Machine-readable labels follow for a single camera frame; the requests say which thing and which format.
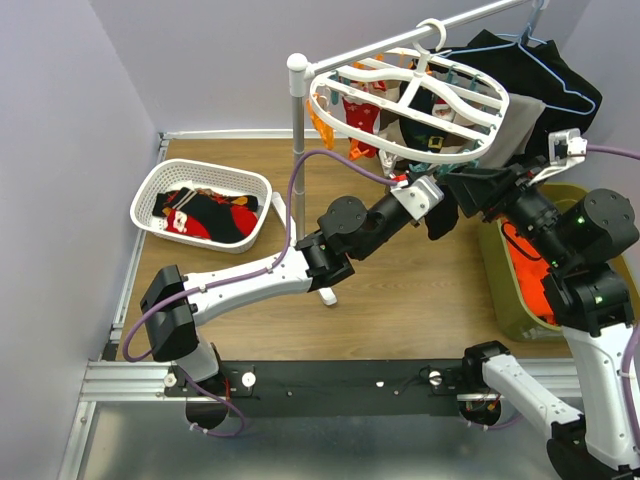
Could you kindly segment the black striped sock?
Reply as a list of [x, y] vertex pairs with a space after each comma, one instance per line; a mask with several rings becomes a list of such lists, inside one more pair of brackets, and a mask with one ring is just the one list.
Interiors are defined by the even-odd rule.
[[436, 241], [451, 232], [459, 219], [459, 204], [448, 185], [442, 185], [443, 199], [425, 216], [427, 236]]

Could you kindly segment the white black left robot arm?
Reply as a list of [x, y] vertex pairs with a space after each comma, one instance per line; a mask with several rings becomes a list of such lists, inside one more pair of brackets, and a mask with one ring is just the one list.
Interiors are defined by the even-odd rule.
[[415, 193], [404, 200], [388, 193], [372, 207], [343, 196], [319, 218], [318, 230], [277, 257], [200, 274], [182, 275], [175, 265], [160, 269], [140, 302], [149, 356], [178, 364], [197, 393], [214, 393], [222, 380], [220, 359], [199, 338], [200, 325], [262, 300], [344, 281], [354, 274], [354, 261], [366, 259], [405, 225], [419, 222], [433, 205]]

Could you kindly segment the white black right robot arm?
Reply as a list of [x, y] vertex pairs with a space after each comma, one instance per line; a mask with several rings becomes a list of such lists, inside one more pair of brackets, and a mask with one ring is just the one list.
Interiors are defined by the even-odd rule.
[[629, 200], [599, 188], [560, 211], [516, 165], [459, 168], [444, 180], [465, 215], [508, 221], [548, 264], [543, 291], [570, 348], [583, 406], [564, 405], [497, 341], [465, 351], [462, 384], [503, 395], [543, 435], [560, 477], [637, 478], [639, 323], [630, 286], [611, 266], [639, 238]]

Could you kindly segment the white round sock hanger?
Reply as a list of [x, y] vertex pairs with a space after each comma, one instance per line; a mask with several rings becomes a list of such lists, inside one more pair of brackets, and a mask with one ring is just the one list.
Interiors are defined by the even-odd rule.
[[[479, 159], [496, 140], [510, 98], [491, 76], [444, 57], [448, 26], [447, 21], [429, 18], [406, 40], [388, 39], [360, 53], [351, 51], [328, 67], [308, 66], [305, 75], [312, 111], [330, 129], [386, 154], [430, 165]], [[462, 139], [465, 147], [440, 153], [433, 147], [402, 146], [330, 114], [317, 99], [323, 92], [336, 92], [358, 106], [374, 106]]]

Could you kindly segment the teal clothes peg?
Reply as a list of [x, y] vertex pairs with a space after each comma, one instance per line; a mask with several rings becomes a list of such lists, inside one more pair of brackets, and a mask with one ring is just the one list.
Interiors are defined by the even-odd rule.
[[408, 163], [408, 170], [413, 173], [439, 176], [447, 172], [447, 167], [442, 164], [429, 164], [425, 162], [410, 161]]

